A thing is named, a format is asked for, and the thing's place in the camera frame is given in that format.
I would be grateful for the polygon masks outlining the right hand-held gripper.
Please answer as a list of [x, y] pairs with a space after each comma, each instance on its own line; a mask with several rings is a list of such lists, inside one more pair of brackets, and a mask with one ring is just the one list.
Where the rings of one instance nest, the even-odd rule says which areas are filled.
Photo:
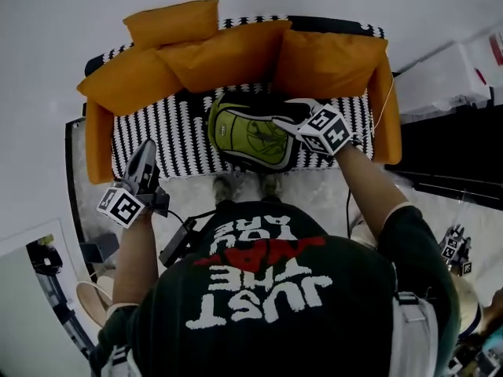
[[272, 122], [287, 134], [299, 137], [312, 152], [326, 156], [334, 156], [343, 146], [354, 141], [342, 112], [330, 104], [321, 104], [312, 98], [294, 98], [285, 101], [286, 104], [303, 104], [314, 113], [304, 124], [290, 123], [279, 117], [273, 117]]

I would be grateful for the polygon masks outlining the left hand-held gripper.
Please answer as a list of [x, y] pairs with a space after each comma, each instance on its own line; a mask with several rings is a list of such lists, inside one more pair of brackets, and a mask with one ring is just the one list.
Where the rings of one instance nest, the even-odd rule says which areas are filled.
[[124, 177], [107, 188], [97, 211], [122, 227], [131, 227], [143, 210], [166, 218], [170, 196], [160, 187], [155, 164], [156, 142], [148, 139], [128, 160]]

